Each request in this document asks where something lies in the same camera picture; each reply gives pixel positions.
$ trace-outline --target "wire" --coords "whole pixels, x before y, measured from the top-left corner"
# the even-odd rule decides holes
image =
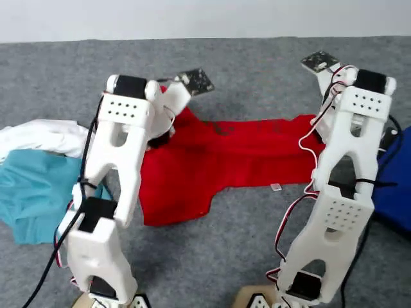
[[[329,88],[329,89],[332,89],[332,88],[333,88],[333,84],[331,83],[328,88]],[[322,111],[322,113],[318,116],[318,118],[316,118],[316,120],[314,121],[313,125],[311,126],[311,129],[309,130],[309,132],[308,132],[306,135],[302,136],[302,137],[298,140],[298,146],[300,147],[300,149],[305,150],[305,151],[309,151],[309,152],[313,155],[313,157],[314,157],[314,162],[315,162],[315,167],[314,167],[314,169],[316,169],[316,168],[318,167],[317,154],[315,154],[315,152],[314,152],[312,149],[306,148],[306,147],[302,146],[301,142],[302,142],[305,138],[307,138],[308,136],[310,136],[310,135],[314,132],[314,130],[316,129],[317,125],[320,123],[320,120],[326,115],[327,111],[328,111],[329,108],[332,106],[332,104],[333,104],[333,102],[334,102],[334,99],[335,99],[335,97],[338,95],[338,93],[339,93],[339,92],[337,92],[336,94],[334,94],[334,96],[331,98],[331,101],[329,102],[329,104],[327,105],[327,107]],[[311,181],[309,182],[309,184],[304,188],[304,194],[318,194],[318,193],[319,193],[318,191],[309,191],[309,189],[313,186],[313,184],[314,184],[314,179],[311,179]]]
[[[100,99],[99,106],[100,106],[102,101],[103,101],[103,97],[101,97],[101,99]],[[96,113],[96,115],[94,116],[94,119],[91,121],[91,125],[90,125],[89,131],[87,133],[87,138],[86,138],[86,141],[85,141],[83,157],[82,157],[82,165],[80,167],[80,177],[79,177],[79,179],[81,179],[81,180],[84,180],[85,161],[86,161],[86,158],[87,158],[87,152],[89,150],[92,131],[93,131],[93,128],[96,126],[96,123],[97,123],[97,118],[98,118],[98,114]],[[84,185],[85,185],[84,183],[80,182],[80,189],[82,191],[83,200],[85,199]],[[46,279],[46,277],[47,277],[47,275],[50,271],[50,267],[51,267],[51,265],[53,264],[53,261],[56,258],[58,250],[60,249],[61,245],[63,244],[64,239],[67,237],[70,229],[73,227],[73,225],[76,223],[77,219],[80,217],[80,214],[82,213],[82,210],[83,210],[83,206],[84,206],[84,202],[82,202],[82,204],[78,208],[76,214],[73,216],[72,220],[67,225],[67,228],[64,230],[63,234],[61,235],[60,239],[54,245],[54,250],[51,253],[51,256],[48,260],[48,263],[47,263],[46,267],[44,268],[43,274],[41,275],[40,280],[37,283],[35,290],[30,295],[30,297],[28,298],[26,303],[22,306],[22,308],[27,308],[31,304],[31,302],[34,300],[34,298],[37,296],[37,294],[39,293],[39,291],[40,291],[40,289],[41,289],[41,287],[42,287],[42,285],[43,285],[43,283],[44,283],[44,281],[45,281],[45,279]]]
[[[97,298],[95,298],[94,300],[95,300],[96,302],[98,302],[98,304],[99,304],[100,306],[102,306],[103,308],[107,308],[107,306],[104,305],[102,302],[100,302]]]
[[[302,195],[300,198],[296,199],[293,203],[291,203],[291,205],[288,207],[287,211],[284,214],[283,220],[280,223],[280,227],[278,228],[277,234],[275,235],[275,239],[274,239],[274,248],[275,251],[277,252],[277,254],[280,256],[280,258],[282,258],[282,260],[284,260],[284,262],[286,262],[286,258],[284,256],[284,254],[280,251],[280,249],[278,248],[278,243],[281,237],[281,234],[284,231],[284,228],[287,224],[288,221],[288,217],[290,217],[290,214],[292,212],[292,210],[294,209],[294,207],[303,199],[305,198],[310,198],[310,199],[317,199],[317,195],[316,194],[304,194]]]
[[[290,305],[290,303],[287,302],[287,300],[286,300],[283,296],[281,297],[281,299],[283,300],[284,303],[287,304],[288,308],[292,308],[291,305]]]
[[[399,125],[398,121],[396,120],[395,117],[393,117],[392,115],[389,115],[388,118],[391,120],[392,123],[394,123],[397,131],[398,131],[398,142],[397,142],[397,146],[396,148],[388,155],[388,157],[382,162],[382,164],[380,165],[380,168],[378,168],[378,172],[377,172],[377,176],[376,176],[376,180],[379,180],[380,176],[383,174],[385,168],[388,166],[388,164],[391,162],[391,160],[397,155],[397,153],[400,151],[403,142],[404,142],[404,133],[403,130],[401,129],[401,125]],[[371,227],[371,221],[372,221],[372,215],[370,217],[370,219],[368,220],[365,228],[364,228],[364,234],[363,237],[361,239],[361,243],[358,246],[357,252],[354,256],[354,259],[350,265],[350,267],[348,268],[347,274],[345,275],[342,283],[341,283],[341,287],[340,287],[340,293],[341,293],[341,307],[345,308],[345,287],[347,285],[348,279],[351,276],[351,273],[353,272],[353,269],[355,267],[355,264],[357,263],[358,259],[360,258],[363,249],[365,247],[365,243],[368,240],[368,236],[369,236],[369,232],[370,232],[370,227]]]

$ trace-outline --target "red and white wire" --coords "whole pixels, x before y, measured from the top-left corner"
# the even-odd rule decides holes
[[[280,240],[281,234],[284,231],[284,228],[287,224],[288,221],[288,217],[290,217],[290,214],[292,212],[292,210],[294,209],[294,207],[303,199],[305,198],[310,198],[310,199],[317,199],[317,195],[316,194],[303,194],[301,197],[297,198],[293,203],[291,203],[291,205],[288,207],[287,211],[284,214],[283,220],[280,223],[280,227],[278,228],[277,234],[275,235],[275,239],[274,239],[274,248],[275,251],[278,253],[278,255],[280,256],[280,258],[282,258],[282,260],[284,260],[286,262],[286,258],[284,256],[284,254],[280,251],[280,249],[278,248],[278,242]]]
[[[315,154],[315,152],[310,149],[310,148],[306,148],[305,146],[302,145],[302,141],[307,138],[308,136],[310,136],[314,130],[316,129],[317,125],[320,123],[320,120],[326,115],[327,111],[330,109],[330,107],[332,106],[335,96],[337,96],[338,92],[336,94],[333,95],[333,97],[331,98],[331,101],[328,103],[328,105],[326,105],[325,109],[322,111],[322,113],[318,116],[318,118],[315,120],[315,122],[313,123],[313,125],[311,126],[311,129],[309,130],[309,132],[307,134],[305,134],[304,136],[302,136],[299,140],[298,140],[298,146],[300,147],[300,149],[305,150],[305,151],[309,151],[313,157],[314,157],[314,162],[315,162],[315,167],[314,169],[316,169],[318,167],[318,158],[317,158],[317,154]],[[304,194],[318,194],[318,191],[309,191],[309,189],[312,187],[312,185],[314,184],[314,179],[311,179],[310,183],[304,188]]]
[[[274,268],[274,269],[271,269],[271,270],[267,271],[265,273],[265,276],[267,277],[267,279],[269,279],[269,281],[276,284],[277,283],[277,278],[273,277],[272,275],[273,274],[278,274],[280,271],[281,271],[281,268]]]
[[[342,71],[343,69],[356,69],[356,67],[353,66],[353,65],[343,65],[343,66],[340,66],[340,67],[339,67],[338,69],[336,69],[335,72],[333,73],[333,75],[332,75],[332,77],[331,77],[331,83],[334,82],[334,77],[335,77],[335,76],[339,77],[338,73],[339,73],[340,71]]]

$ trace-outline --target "black cable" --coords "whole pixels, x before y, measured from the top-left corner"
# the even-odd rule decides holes
[[[392,115],[389,115],[388,118],[391,120],[391,122],[395,125],[397,131],[398,131],[398,142],[397,142],[397,146],[396,148],[390,153],[390,155],[383,161],[383,163],[381,164],[380,168],[378,168],[378,172],[377,172],[377,176],[376,179],[378,180],[380,178],[380,176],[383,174],[385,168],[388,166],[388,164],[391,162],[391,160],[397,155],[397,153],[400,151],[403,142],[404,142],[404,134],[403,134],[403,130],[401,129],[401,126],[399,125],[398,121],[396,120],[395,117],[393,117]],[[342,283],[341,283],[341,287],[340,287],[340,293],[341,293],[341,308],[345,308],[345,287],[347,285],[347,281],[355,267],[355,264],[357,263],[358,259],[361,256],[361,253],[363,252],[365,243],[367,242],[368,239],[368,235],[369,235],[369,231],[370,231],[370,227],[371,227],[371,219],[372,219],[372,215],[370,217],[370,219],[368,220],[365,229],[364,229],[364,234],[363,237],[361,239],[360,245],[358,246],[357,252],[354,256],[354,259],[347,271],[347,274],[345,275]]]
[[[94,300],[95,300],[96,302],[98,302],[98,304],[99,304],[100,306],[102,306],[103,308],[107,308],[107,306],[104,305],[102,302],[100,302],[97,298],[95,298]]]
[[[93,129],[94,129],[96,123],[97,123],[97,117],[98,117],[98,114],[96,114],[95,117],[94,117],[94,119],[91,121],[91,125],[90,125],[89,131],[88,131],[88,133],[87,133],[87,138],[86,138],[86,141],[85,141],[84,151],[83,151],[83,157],[82,157],[82,165],[81,165],[81,167],[80,167],[80,177],[79,177],[79,179],[81,179],[81,180],[84,179],[85,161],[86,161],[87,152],[88,152],[89,146],[90,146],[92,131],[93,131]],[[81,182],[80,182],[80,189],[81,189],[81,191],[82,191],[83,200],[85,199],[85,188],[84,188],[84,185],[85,185],[84,183],[81,183]],[[36,286],[35,290],[34,290],[33,293],[30,295],[30,297],[28,298],[27,302],[22,306],[22,308],[27,308],[27,307],[31,304],[31,302],[34,300],[34,298],[37,296],[37,293],[39,293],[39,291],[40,291],[40,289],[41,289],[41,287],[42,287],[42,285],[43,285],[43,283],[44,283],[44,281],[45,281],[45,279],[46,279],[46,277],[47,277],[47,274],[48,274],[49,271],[50,271],[50,267],[51,267],[51,265],[53,264],[53,262],[54,262],[54,260],[55,260],[55,257],[56,257],[56,254],[57,254],[58,250],[60,249],[61,245],[63,244],[64,239],[67,237],[67,234],[69,233],[70,229],[73,227],[73,225],[76,223],[78,217],[79,217],[80,214],[82,213],[83,205],[84,205],[84,202],[82,202],[82,204],[81,204],[80,207],[78,208],[76,214],[73,216],[72,220],[70,221],[70,223],[68,224],[67,228],[64,230],[63,234],[61,235],[60,239],[58,240],[57,244],[54,246],[54,250],[53,250],[53,252],[51,253],[51,256],[50,256],[50,258],[49,258],[49,261],[48,261],[46,267],[44,268],[43,274],[41,275],[40,280],[39,280],[39,282],[37,283],[37,286]]]
[[[322,99],[322,103],[321,106],[326,102],[326,100],[328,99],[329,96],[329,92],[331,91],[331,89],[335,86],[335,85],[345,85],[344,83],[342,83],[341,81],[335,81],[332,82],[328,85],[328,88],[326,89],[325,93],[324,93],[324,98]]]

